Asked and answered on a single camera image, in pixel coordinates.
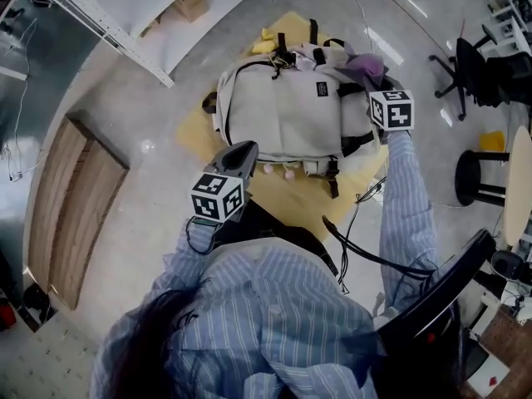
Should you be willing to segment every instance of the purple cloth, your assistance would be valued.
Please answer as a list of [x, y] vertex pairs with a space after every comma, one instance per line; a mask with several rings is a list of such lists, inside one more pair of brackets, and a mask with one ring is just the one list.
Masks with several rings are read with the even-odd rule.
[[381, 57], [367, 53], [355, 56], [351, 47], [347, 49], [347, 45], [346, 53], [349, 55], [349, 61], [345, 68], [337, 68], [339, 72], [358, 84], [363, 85], [363, 78], [367, 76], [377, 86], [381, 85], [382, 78], [384, 78], [387, 72], [387, 68], [384, 66], [384, 61]]

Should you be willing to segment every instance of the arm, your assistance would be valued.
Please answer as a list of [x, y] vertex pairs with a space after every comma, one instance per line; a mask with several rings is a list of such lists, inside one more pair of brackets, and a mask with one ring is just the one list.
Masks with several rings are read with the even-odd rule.
[[[209, 247], [214, 228], [190, 224], [189, 232], [192, 245], [198, 250], [204, 250]], [[185, 227], [183, 227], [175, 253], [167, 254], [164, 261], [165, 271], [155, 279], [142, 304], [122, 316], [112, 326], [100, 346], [92, 371], [91, 398], [107, 397], [107, 385], [110, 381], [113, 365], [125, 350], [145, 306], [168, 290], [186, 290], [195, 287], [201, 274], [207, 268], [209, 255], [198, 254], [190, 248], [186, 239]]]
[[[384, 191], [379, 254], [403, 266], [437, 269], [431, 202], [405, 131], [389, 135], [390, 169]], [[382, 266], [386, 306], [401, 311], [419, 298], [421, 281]]]

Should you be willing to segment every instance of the fiducial marker cube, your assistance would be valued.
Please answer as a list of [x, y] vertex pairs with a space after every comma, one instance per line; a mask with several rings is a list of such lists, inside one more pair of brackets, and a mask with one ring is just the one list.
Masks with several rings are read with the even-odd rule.
[[238, 177], [200, 172], [189, 197], [201, 219], [223, 223], [244, 206], [244, 182]]
[[409, 90], [372, 91], [372, 120], [385, 131], [414, 128], [414, 97]]

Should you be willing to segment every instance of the striped shirt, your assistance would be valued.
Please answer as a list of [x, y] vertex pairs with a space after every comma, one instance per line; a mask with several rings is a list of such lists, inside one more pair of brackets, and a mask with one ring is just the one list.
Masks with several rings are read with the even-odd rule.
[[[388, 145], [379, 254], [406, 266], [434, 268], [431, 204], [413, 144], [407, 133], [397, 132]], [[211, 234], [211, 228], [190, 226], [196, 249], [206, 249]], [[419, 281], [388, 267], [382, 267], [382, 277], [387, 306], [402, 310], [419, 298]], [[316, 256], [281, 239], [225, 245], [204, 256], [189, 247], [183, 231], [144, 304], [205, 278], [191, 307], [197, 318], [173, 334], [165, 365], [173, 377], [182, 378], [183, 368], [195, 371], [199, 397], [274, 398], [285, 385], [296, 397], [377, 397], [369, 370], [371, 356], [382, 349], [372, 317], [341, 295]], [[113, 362], [140, 309], [123, 316], [101, 345], [91, 397], [108, 397]]]

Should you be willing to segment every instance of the black stool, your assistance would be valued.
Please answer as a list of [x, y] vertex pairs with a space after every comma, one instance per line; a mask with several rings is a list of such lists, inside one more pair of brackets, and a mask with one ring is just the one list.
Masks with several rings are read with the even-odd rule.
[[455, 173], [456, 198], [460, 204], [467, 206], [475, 201], [505, 206], [506, 188], [482, 183], [480, 161], [508, 161], [507, 152], [473, 152], [467, 150], [458, 160]]

